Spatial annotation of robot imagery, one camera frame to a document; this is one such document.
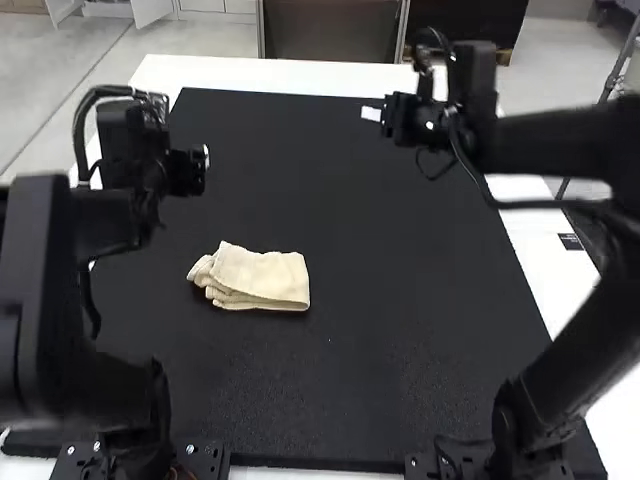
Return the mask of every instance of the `black rubber mat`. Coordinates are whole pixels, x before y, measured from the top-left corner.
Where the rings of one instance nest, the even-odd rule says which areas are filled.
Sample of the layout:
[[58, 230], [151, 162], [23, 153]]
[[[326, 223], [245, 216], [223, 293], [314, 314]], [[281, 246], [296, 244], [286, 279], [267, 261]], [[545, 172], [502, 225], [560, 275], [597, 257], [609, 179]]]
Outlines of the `black rubber mat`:
[[[99, 347], [162, 361], [176, 435], [220, 439], [241, 463], [400, 471], [435, 434], [489, 436], [498, 387], [548, 344], [499, 215], [457, 168], [422, 178], [360, 119], [378, 103], [182, 92], [173, 142], [210, 145], [206, 193], [167, 200], [149, 248], [93, 273]], [[205, 301], [185, 276], [223, 239], [303, 253], [311, 309]], [[8, 451], [29, 445], [13, 438]], [[569, 459], [604, 476], [586, 431]]]

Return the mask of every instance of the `drawer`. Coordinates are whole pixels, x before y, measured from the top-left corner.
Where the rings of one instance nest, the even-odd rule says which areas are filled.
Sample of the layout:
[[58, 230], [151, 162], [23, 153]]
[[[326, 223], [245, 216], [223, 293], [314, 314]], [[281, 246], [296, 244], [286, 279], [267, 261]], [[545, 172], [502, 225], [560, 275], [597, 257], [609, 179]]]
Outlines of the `drawer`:
[[256, 0], [224, 0], [227, 13], [253, 13], [257, 12]]
[[195, 12], [224, 12], [224, 0], [180, 0], [180, 9]]

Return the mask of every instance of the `table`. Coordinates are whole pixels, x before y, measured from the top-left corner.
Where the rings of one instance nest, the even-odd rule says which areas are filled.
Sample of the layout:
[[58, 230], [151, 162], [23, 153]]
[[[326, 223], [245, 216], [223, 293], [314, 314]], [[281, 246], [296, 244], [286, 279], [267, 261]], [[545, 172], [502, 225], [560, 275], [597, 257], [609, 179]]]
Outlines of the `table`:
[[[130, 82], [136, 88], [168, 94], [172, 105], [182, 87], [239, 91], [297, 93], [319, 96], [382, 98], [394, 90], [414, 92], [417, 78], [407, 65], [342, 64], [284, 60], [222, 59], [148, 55]], [[445, 72], [437, 71], [436, 97], [446, 96]], [[99, 158], [94, 137], [88, 156]], [[77, 178], [76, 169], [71, 178]], [[489, 185], [501, 199], [550, 197], [540, 177], [492, 176]], [[94, 187], [99, 187], [95, 179]], [[571, 227], [561, 212], [504, 212], [505, 228], [540, 309], [545, 325], [555, 337], [598, 280], [598, 274], [583, 251], [567, 251], [558, 233]], [[634, 418], [634, 395], [640, 392], [640, 373], [635, 370], [590, 412], [590, 431], [610, 478], [628, 478], [634, 470], [631, 446], [640, 441], [640, 415]], [[616, 421], [624, 423], [619, 427]], [[0, 457], [0, 477], [46, 479], [53, 460]], [[234, 468], [234, 480], [266, 480], [276, 475], [299, 475], [291, 470]], [[388, 477], [377, 474], [307, 472], [328, 477]]]

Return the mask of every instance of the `beige towel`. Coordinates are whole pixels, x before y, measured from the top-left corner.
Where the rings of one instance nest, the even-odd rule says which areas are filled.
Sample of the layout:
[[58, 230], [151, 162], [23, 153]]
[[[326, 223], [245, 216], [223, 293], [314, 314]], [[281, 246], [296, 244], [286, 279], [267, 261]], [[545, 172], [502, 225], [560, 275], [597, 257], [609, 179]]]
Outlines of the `beige towel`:
[[187, 280], [227, 310], [304, 311], [310, 305], [307, 266], [295, 252], [254, 253], [223, 241], [196, 262]]

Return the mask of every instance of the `cloth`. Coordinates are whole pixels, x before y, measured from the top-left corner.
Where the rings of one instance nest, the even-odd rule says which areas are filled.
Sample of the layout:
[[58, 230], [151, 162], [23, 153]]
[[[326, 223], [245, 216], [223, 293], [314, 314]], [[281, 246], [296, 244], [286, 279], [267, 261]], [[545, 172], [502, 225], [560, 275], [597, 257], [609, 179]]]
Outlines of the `cloth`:
[[195, 263], [187, 280], [226, 310], [305, 311], [310, 306], [309, 274], [297, 252], [254, 253], [222, 241], [218, 251]]

